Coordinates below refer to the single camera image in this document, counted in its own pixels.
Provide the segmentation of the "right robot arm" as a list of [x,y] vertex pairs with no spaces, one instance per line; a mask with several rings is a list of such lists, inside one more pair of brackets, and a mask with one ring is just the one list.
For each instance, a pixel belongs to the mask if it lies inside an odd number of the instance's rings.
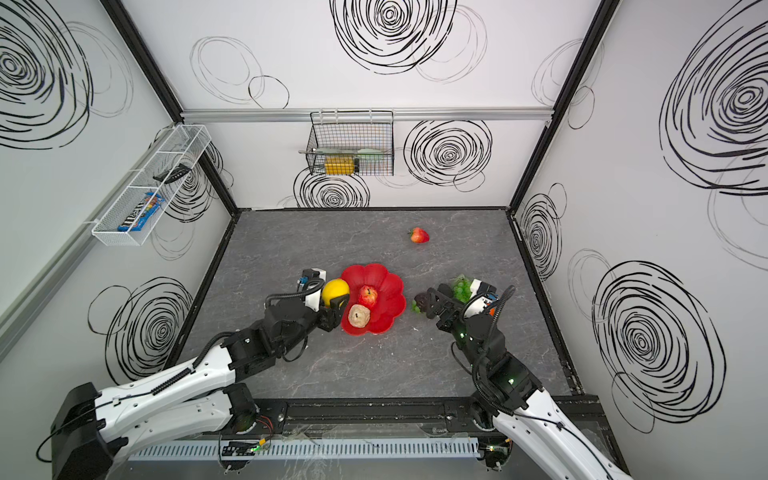
[[476,424],[520,447],[551,479],[628,479],[567,417],[542,382],[506,347],[498,324],[516,292],[480,281],[462,302],[447,284],[415,297],[416,306],[449,333],[468,362],[479,408]]

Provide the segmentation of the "yellow fake lemon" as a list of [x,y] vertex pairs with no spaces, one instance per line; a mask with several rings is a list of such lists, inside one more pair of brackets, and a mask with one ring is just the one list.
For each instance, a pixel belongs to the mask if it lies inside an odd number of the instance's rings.
[[341,279],[333,279],[327,282],[322,290],[321,299],[325,307],[330,307],[331,302],[339,297],[348,295],[350,293],[350,287],[348,283]]

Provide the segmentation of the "red flower-shaped fruit bowl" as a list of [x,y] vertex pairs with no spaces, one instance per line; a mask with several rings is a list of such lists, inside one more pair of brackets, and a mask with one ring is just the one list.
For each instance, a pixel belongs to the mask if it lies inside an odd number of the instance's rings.
[[[342,272],[341,279],[350,287],[349,305],[341,321],[341,328],[348,335],[383,334],[393,327],[395,320],[406,310],[403,280],[384,265],[352,265]],[[360,300],[363,287],[370,287],[376,292],[372,306]],[[350,308],[357,304],[364,305],[370,311],[370,319],[362,327],[354,326],[349,321]]]

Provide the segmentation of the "fake red apple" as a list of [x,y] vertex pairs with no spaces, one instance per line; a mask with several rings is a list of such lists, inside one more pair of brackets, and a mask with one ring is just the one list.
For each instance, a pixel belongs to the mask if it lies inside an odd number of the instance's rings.
[[378,296],[378,291],[374,287],[370,285],[363,285],[358,291],[357,299],[360,305],[369,310],[372,310],[378,303]]

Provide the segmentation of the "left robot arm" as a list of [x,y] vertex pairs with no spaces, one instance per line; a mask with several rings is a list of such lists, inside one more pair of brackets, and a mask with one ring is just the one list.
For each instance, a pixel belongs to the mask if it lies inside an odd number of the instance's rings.
[[72,388],[50,427],[54,479],[103,479],[145,446],[192,434],[249,430],[259,420],[245,380],[271,367],[315,329],[336,328],[349,303],[342,294],[269,298],[250,327],[220,332],[192,360],[123,385]]

